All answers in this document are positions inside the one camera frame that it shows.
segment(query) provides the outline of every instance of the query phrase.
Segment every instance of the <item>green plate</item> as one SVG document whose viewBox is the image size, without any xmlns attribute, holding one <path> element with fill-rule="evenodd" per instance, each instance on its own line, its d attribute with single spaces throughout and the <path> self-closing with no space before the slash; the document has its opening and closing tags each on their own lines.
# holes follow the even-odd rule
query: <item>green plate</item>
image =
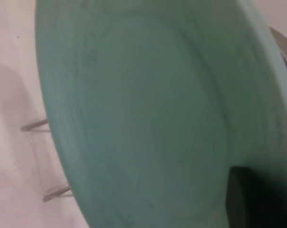
<svg viewBox="0 0 287 228">
<path fill-rule="evenodd" d="M 228 171 L 287 199 L 287 70 L 247 1 L 38 0 L 38 68 L 95 228 L 227 228 Z"/>
</svg>

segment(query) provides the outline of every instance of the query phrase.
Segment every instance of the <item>white surface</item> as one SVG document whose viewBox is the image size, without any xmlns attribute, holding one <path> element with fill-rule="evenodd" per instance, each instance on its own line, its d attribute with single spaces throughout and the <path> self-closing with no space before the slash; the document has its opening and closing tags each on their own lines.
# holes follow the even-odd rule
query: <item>white surface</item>
<svg viewBox="0 0 287 228">
<path fill-rule="evenodd" d="M 42 202 L 66 180 L 50 134 L 23 133 L 45 116 L 34 0 L 0 0 L 0 228 L 86 228 L 74 198 Z"/>
<path fill-rule="evenodd" d="M 287 37 L 287 0 L 253 0 L 266 22 Z"/>
</svg>

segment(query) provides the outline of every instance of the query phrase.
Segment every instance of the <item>dark object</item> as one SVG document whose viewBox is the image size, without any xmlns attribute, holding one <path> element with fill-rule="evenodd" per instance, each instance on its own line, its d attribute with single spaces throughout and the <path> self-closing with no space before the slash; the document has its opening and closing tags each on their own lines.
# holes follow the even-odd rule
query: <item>dark object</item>
<svg viewBox="0 0 287 228">
<path fill-rule="evenodd" d="M 287 228 L 287 206 L 248 168 L 230 169 L 226 210 L 230 228 Z"/>
</svg>

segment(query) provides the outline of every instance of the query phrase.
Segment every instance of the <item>metal stand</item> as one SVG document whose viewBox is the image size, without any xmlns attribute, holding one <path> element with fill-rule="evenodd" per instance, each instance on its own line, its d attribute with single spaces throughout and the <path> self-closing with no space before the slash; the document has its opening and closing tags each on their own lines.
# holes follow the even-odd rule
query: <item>metal stand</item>
<svg viewBox="0 0 287 228">
<path fill-rule="evenodd" d="M 41 120 L 41 121 L 38 121 L 38 122 L 35 122 L 35 123 L 31 123 L 31 124 L 28 124 L 28 125 L 25 125 L 23 127 L 21 127 L 21 131 L 23 132 L 36 132 L 36 133 L 50 133 L 50 130 L 43 130 L 43 129 L 35 129 L 37 127 L 40 127 L 40 126 L 43 126 L 45 124 L 48 123 L 48 120 L 45 119 L 45 120 Z M 65 188 L 62 188 L 62 189 L 59 189 L 55 192 L 52 192 L 46 196 L 43 197 L 43 202 L 48 202 L 54 198 L 65 198 L 65 197 L 73 197 L 74 195 L 73 194 L 65 194 L 63 195 L 64 193 L 66 193 L 67 191 L 70 191 L 71 188 L 70 187 L 65 187 Z"/>
</svg>

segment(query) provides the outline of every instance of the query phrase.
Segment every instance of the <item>black object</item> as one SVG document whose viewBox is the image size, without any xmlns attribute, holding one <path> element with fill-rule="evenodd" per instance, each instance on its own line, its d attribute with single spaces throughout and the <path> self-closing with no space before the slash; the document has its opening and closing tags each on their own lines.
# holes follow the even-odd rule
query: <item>black object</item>
<svg viewBox="0 0 287 228">
<path fill-rule="evenodd" d="M 287 228 L 287 206 L 248 168 L 230 169 L 226 210 L 230 228 Z"/>
</svg>

